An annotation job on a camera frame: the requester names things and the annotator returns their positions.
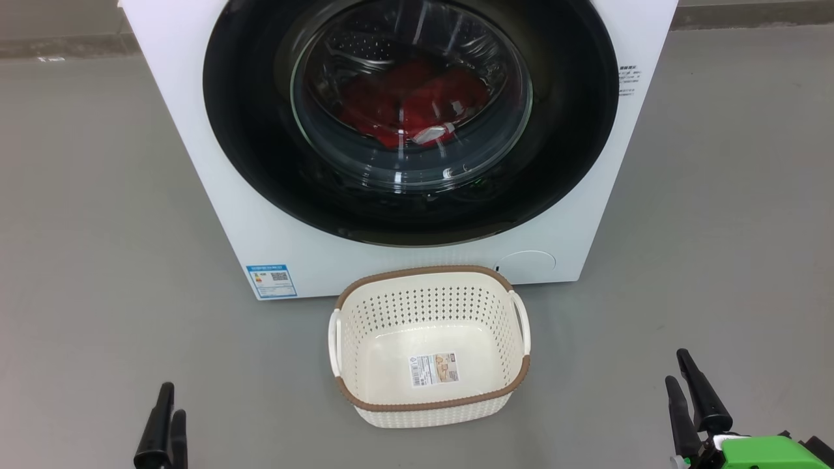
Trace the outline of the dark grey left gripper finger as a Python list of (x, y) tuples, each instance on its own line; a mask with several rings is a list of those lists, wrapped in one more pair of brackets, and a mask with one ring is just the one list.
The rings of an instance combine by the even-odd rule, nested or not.
[(186, 429), (187, 414), (185, 410), (176, 410), (173, 413), (169, 428), (170, 468), (188, 469), (188, 437)]
[(173, 468), (169, 440), (173, 404), (175, 386), (164, 382), (138, 442), (134, 468)]

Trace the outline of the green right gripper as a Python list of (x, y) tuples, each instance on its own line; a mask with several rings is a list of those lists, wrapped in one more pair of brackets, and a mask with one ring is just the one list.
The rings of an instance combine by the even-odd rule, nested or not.
[[(690, 351), (676, 358), (694, 409), (673, 376), (665, 377), (670, 426), (676, 456), (672, 468), (814, 468), (815, 455), (786, 436), (733, 436), (733, 418)], [(701, 445), (698, 433), (718, 434)]]

